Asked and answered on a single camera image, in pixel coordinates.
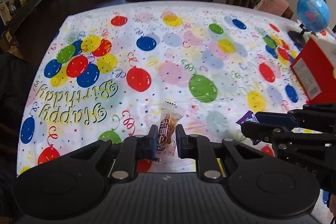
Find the right hand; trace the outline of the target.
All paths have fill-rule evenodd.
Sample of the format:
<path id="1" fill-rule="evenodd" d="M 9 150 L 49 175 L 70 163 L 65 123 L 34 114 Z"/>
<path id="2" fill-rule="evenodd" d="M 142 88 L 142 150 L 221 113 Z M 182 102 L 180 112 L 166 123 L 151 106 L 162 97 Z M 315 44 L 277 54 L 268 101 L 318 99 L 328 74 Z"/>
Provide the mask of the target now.
<path id="1" fill-rule="evenodd" d="M 336 195 L 329 193 L 327 207 L 329 211 L 333 214 L 333 217 L 336 217 Z"/>

